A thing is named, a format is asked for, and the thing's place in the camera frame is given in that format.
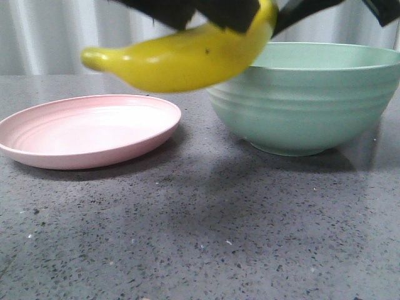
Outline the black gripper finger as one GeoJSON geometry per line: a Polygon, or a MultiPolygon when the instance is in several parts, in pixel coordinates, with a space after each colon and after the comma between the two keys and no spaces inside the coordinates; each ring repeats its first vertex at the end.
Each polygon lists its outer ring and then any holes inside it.
{"type": "Polygon", "coordinates": [[[278,12],[272,38],[312,14],[342,3],[340,0],[292,0],[278,12]]]}
{"type": "Polygon", "coordinates": [[[245,33],[260,9],[258,1],[121,0],[123,4],[175,30],[183,30],[195,13],[221,29],[245,33]]]}

